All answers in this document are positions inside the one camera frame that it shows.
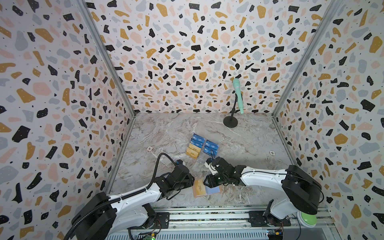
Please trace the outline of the pink leather card holder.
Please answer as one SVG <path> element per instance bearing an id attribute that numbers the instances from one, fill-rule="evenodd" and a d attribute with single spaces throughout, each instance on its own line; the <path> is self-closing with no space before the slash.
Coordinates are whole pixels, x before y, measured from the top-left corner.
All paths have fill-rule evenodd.
<path id="1" fill-rule="evenodd" d="M 221 187 L 214 187 L 214 188 L 209 188 L 206 186 L 206 195 L 205 196 L 209 196 L 209 195 L 213 195 L 213 194 L 218 194 L 222 191 L 222 188 Z"/>

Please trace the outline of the clear acrylic card stand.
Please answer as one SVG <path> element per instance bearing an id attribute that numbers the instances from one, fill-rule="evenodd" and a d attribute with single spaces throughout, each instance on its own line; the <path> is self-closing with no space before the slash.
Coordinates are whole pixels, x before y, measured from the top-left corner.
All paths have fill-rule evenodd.
<path id="1" fill-rule="evenodd" d="M 203 147 L 201 148 L 201 152 L 200 152 L 199 156 L 200 156 L 201 154 L 205 154 L 205 153 L 204 153 L 204 147 L 206 147 L 206 146 L 205 146 L 206 141 L 203 143 Z M 210 158 L 215 158 L 215 157 L 218 156 L 218 152 L 219 152 L 219 150 L 217 151 L 217 155 L 216 155 L 216 156 L 209 156 L 209 155 L 208 155 L 208 156 L 209 156 Z"/>

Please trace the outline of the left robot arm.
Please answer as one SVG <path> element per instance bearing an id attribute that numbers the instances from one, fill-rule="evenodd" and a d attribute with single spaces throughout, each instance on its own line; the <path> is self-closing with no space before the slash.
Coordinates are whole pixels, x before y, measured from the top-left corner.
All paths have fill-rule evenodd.
<path id="1" fill-rule="evenodd" d="M 96 194 L 72 219 L 66 240 L 104 240 L 108 235 L 132 227 L 149 228 L 156 212 L 151 204 L 172 199 L 194 185 L 189 169 L 179 163 L 171 173 L 153 176 L 150 183 L 124 194 Z"/>

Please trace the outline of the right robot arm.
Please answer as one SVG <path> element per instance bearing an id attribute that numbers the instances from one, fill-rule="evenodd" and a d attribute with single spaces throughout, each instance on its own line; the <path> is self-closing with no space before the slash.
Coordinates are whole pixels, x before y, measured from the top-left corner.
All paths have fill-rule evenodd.
<path id="1" fill-rule="evenodd" d="M 232 166 L 221 157 L 209 158 L 205 166 L 211 172 L 204 185 L 261 186 L 284 193 L 280 200 L 270 200 L 264 212 L 251 211 L 252 227 L 289 227 L 293 215 L 299 224 L 313 228 L 317 224 L 319 204 L 324 199 L 321 185 L 295 165 L 282 170 L 260 170 L 244 165 Z"/>

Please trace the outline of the blue card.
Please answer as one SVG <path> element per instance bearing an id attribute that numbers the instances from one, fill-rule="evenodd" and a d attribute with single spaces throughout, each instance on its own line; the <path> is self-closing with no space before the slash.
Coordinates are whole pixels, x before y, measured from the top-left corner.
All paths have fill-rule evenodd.
<path id="1" fill-rule="evenodd" d="M 209 156 L 216 156 L 217 151 L 215 149 L 212 149 L 210 147 L 204 147 L 204 153 L 209 155 Z"/>
<path id="2" fill-rule="evenodd" d="M 218 151 L 219 150 L 219 145 L 207 140 L 206 143 L 205 143 L 205 146 L 208 147 L 208 148 L 211 148 L 215 151 Z"/>
<path id="3" fill-rule="evenodd" d="M 191 139 L 190 143 L 198 148 L 202 148 L 203 147 L 203 143 L 199 142 L 199 141 L 196 141 L 194 139 Z"/>
<path id="4" fill-rule="evenodd" d="M 195 141 L 200 142 L 200 143 L 204 143 L 204 142 L 206 141 L 205 138 L 203 138 L 203 137 L 201 137 L 201 136 L 199 136 L 199 135 L 197 135 L 197 134 L 194 134 L 192 138 L 193 138 Z"/>

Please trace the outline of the blue card back right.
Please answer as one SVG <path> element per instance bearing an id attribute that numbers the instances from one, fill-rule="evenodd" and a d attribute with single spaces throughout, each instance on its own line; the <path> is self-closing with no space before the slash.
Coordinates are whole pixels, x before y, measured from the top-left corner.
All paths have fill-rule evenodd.
<path id="1" fill-rule="evenodd" d="M 205 143 L 205 146 L 208 147 L 208 148 L 211 148 L 215 151 L 218 151 L 219 150 L 219 145 L 207 140 L 206 143 Z"/>

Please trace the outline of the blue card back left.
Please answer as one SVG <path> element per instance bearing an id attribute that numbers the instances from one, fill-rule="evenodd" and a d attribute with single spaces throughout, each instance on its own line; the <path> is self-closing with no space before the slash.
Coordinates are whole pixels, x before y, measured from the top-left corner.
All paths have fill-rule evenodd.
<path id="1" fill-rule="evenodd" d="M 200 142 L 200 143 L 204 143 L 204 142 L 206 141 L 205 138 L 203 138 L 203 137 L 201 137 L 201 136 L 199 136 L 199 135 L 197 135 L 197 134 L 194 134 L 192 138 L 193 138 L 195 141 Z"/>

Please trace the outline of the black microphone stand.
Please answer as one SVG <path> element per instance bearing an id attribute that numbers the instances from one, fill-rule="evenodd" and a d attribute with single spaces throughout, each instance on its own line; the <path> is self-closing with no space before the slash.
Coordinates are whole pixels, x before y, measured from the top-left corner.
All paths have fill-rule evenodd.
<path id="1" fill-rule="evenodd" d="M 224 120 L 223 120 L 223 124 L 224 124 L 226 127 L 228 127 L 228 128 L 235 128 L 235 127 L 238 125 L 238 120 L 237 120 L 237 118 L 234 116 L 234 115 L 235 115 L 235 112 L 236 112 L 236 106 L 237 106 L 237 103 L 238 103 L 238 96 L 235 95 L 235 101 L 234 101 L 233 108 L 232 108 L 232 110 L 231 110 L 231 115 L 225 117 Z"/>

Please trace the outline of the mint green microphone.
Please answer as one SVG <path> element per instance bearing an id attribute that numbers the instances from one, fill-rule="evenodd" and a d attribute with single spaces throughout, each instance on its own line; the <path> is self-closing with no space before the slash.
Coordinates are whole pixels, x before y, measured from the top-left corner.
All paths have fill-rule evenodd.
<path id="1" fill-rule="evenodd" d="M 236 97 L 238 99 L 237 103 L 238 103 L 238 108 L 240 110 L 240 113 L 244 114 L 244 104 L 243 104 L 243 97 L 241 92 L 241 84 L 238 78 L 233 79 L 233 87 L 234 87 Z"/>

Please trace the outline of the green push button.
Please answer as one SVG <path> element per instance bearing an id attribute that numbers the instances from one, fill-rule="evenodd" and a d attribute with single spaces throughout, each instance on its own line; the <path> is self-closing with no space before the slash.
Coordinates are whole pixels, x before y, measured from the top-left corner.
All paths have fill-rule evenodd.
<path id="1" fill-rule="evenodd" d="M 297 212 L 298 222 L 305 228 L 314 228 L 317 224 L 316 215 L 306 214 L 304 212 Z"/>

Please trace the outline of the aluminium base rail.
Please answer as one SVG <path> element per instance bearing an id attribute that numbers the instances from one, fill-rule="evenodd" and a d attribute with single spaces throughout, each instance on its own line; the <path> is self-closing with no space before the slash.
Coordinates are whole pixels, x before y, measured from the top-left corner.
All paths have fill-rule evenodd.
<path id="1" fill-rule="evenodd" d="M 263 223 L 265 206 L 155 208 L 156 227 L 124 227 L 107 240 L 340 240 L 327 209 L 313 228 L 288 215 L 280 227 Z"/>

